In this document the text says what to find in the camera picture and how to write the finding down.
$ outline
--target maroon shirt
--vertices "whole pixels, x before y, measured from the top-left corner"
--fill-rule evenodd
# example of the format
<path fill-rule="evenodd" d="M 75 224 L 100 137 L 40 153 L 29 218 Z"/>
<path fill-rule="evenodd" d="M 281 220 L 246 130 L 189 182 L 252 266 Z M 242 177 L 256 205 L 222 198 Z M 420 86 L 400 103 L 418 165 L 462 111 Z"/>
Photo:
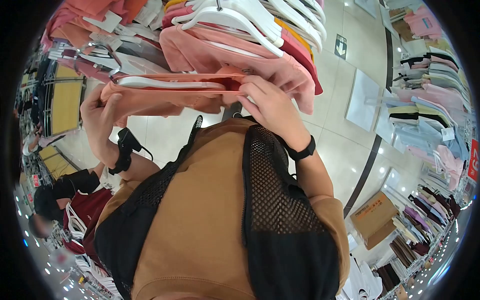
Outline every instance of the maroon shirt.
<path fill-rule="evenodd" d="M 85 233 L 84 240 L 81 243 L 84 246 L 83 249 L 82 247 L 80 247 L 74 242 L 66 242 L 64 240 L 63 244 L 65 245 L 65 248 L 69 249 L 75 254 L 86 253 L 88 256 L 90 256 L 89 255 L 90 253 L 94 255 L 94 257 L 90 257 L 90 258 L 92 258 L 95 262 L 97 262 L 98 259 L 95 259 L 96 257 L 95 250 L 93 249 L 93 245 L 88 244 L 87 237 L 88 237 L 88 234 L 92 231 L 91 227 L 95 229 L 95 226 L 98 222 L 98 218 L 100 217 L 100 214 L 102 213 L 103 208 L 105 207 L 105 205 L 107 204 L 107 202 L 110 200 L 111 197 L 112 197 L 111 190 L 107 190 L 107 189 L 101 189 L 89 195 L 82 195 L 79 192 L 75 194 L 75 196 L 72 199 L 72 202 L 70 202 L 70 205 L 72 206 L 77 216 L 85 223 L 85 226 L 87 226 L 87 232 Z M 63 227 L 68 228 L 67 212 L 65 212 L 63 215 Z"/>

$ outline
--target hand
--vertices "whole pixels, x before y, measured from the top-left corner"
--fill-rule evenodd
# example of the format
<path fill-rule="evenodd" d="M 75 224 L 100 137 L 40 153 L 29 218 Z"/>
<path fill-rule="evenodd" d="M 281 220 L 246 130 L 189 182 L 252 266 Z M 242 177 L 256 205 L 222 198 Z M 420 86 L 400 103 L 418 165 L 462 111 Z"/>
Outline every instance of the hand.
<path fill-rule="evenodd" d="M 238 96 L 240 103 L 268 130 L 282 137 L 288 146 L 299 152 L 310 143 L 310 133 L 303 125 L 292 100 L 274 84 L 260 76 L 246 76 L 240 91 L 249 95 Z"/>
<path fill-rule="evenodd" d="M 93 154 L 103 161 L 104 156 L 108 155 L 110 142 L 109 137 L 113 130 L 113 113 L 121 94 L 113 94 L 103 107 L 100 101 L 100 94 L 105 84 L 97 85 L 87 96 L 80 106 L 80 113 L 87 134 L 88 143 Z"/>

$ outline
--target red t-shirt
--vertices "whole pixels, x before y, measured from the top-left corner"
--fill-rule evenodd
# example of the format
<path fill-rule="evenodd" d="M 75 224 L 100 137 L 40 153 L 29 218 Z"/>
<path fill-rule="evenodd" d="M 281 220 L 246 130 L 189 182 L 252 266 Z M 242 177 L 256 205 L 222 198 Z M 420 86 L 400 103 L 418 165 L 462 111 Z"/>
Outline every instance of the red t-shirt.
<path fill-rule="evenodd" d="M 111 197 L 111 190 L 107 189 L 101 189 L 90 195 L 82 195 L 77 192 L 73 197 L 72 202 L 70 202 L 70 205 L 72 206 L 77 216 L 85 223 L 85 226 L 87 226 L 88 228 L 90 223 L 92 223 L 92 225 L 94 226 L 96 225 L 96 223 L 98 222 L 98 218 L 100 217 L 100 213 L 102 212 L 103 208 Z M 63 228 L 68 228 L 67 212 L 63 214 Z M 85 253 L 85 250 L 74 242 L 67 243 L 64 240 L 63 244 L 65 245 L 65 248 L 69 249 L 75 254 Z"/>

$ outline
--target black mesh vest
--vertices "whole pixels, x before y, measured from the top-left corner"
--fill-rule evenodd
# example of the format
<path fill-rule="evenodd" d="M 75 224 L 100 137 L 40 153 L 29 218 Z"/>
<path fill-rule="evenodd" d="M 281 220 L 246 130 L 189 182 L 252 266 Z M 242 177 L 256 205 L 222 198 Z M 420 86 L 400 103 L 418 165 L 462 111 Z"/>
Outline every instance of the black mesh vest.
<path fill-rule="evenodd" d="M 142 182 L 96 230 L 96 253 L 125 300 L 131 298 L 138 259 L 158 205 L 201 124 L 199 116 L 177 160 Z M 333 299 L 339 287 L 335 241 L 288 173 L 285 149 L 260 125 L 251 126 L 245 135 L 242 171 L 245 195 L 239 234 L 247 248 L 256 298 Z"/>

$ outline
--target arrow sign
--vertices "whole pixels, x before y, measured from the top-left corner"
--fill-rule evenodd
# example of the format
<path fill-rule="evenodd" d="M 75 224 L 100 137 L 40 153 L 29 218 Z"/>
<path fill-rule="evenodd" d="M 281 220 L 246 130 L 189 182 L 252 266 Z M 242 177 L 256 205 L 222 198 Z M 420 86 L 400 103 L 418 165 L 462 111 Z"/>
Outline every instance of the arrow sign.
<path fill-rule="evenodd" d="M 336 35 L 334 53 L 343 59 L 347 58 L 347 39 L 339 34 Z"/>

